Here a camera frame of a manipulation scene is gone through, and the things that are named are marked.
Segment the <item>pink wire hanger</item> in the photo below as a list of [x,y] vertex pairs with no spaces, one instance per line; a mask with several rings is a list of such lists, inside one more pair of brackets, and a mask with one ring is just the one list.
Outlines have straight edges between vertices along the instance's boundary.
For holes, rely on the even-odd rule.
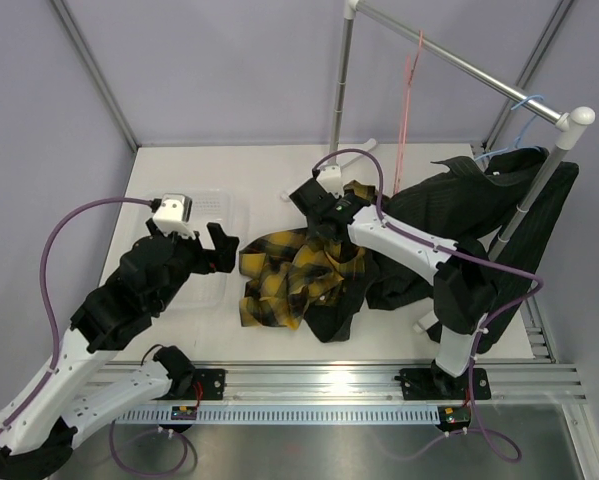
[[405,59],[404,75],[403,75],[403,95],[402,95],[402,111],[399,122],[399,135],[397,143],[397,157],[395,161],[395,173],[392,187],[392,193],[396,194],[400,191],[401,181],[403,177],[405,149],[408,137],[409,113],[411,104],[411,91],[414,75],[417,69],[418,60],[423,49],[424,34],[422,30],[418,31],[417,51],[414,56],[408,54]]

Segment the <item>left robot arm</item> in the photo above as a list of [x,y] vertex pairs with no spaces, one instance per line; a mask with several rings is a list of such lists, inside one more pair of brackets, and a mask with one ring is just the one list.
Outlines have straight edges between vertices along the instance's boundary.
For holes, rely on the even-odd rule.
[[178,400],[196,387],[195,368],[177,347],[115,383],[78,394],[89,379],[159,317],[193,274],[234,269],[238,238],[218,223],[197,234],[164,234],[155,225],[120,259],[106,282],[87,295],[71,318],[49,381],[29,400],[20,394],[0,411],[0,479],[44,479],[58,471],[89,437],[150,400]]

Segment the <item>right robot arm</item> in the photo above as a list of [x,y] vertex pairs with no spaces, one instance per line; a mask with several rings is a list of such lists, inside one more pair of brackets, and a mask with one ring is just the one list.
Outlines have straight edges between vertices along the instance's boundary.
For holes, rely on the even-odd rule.
[[404,382],[421,394],[465,398],[475,337],[496,297],[484,260],[453,240],[391,220],[353,192],[337,197],[315,179],[307,180],[289,198],[306,217],[311,233],[377,252],[432,287],[433,314],[441,325],[439,351],[428,374]]

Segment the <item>yellow plaid shirt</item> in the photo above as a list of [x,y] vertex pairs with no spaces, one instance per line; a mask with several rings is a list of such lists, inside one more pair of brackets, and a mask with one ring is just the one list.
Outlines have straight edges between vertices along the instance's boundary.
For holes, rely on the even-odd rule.
[[239,252],[238,269],[247,278],[242,326],[296,330],[306,321],[323,343],[347,340],[345,330],[378,276],[370,250],[307,228],[253,240]]

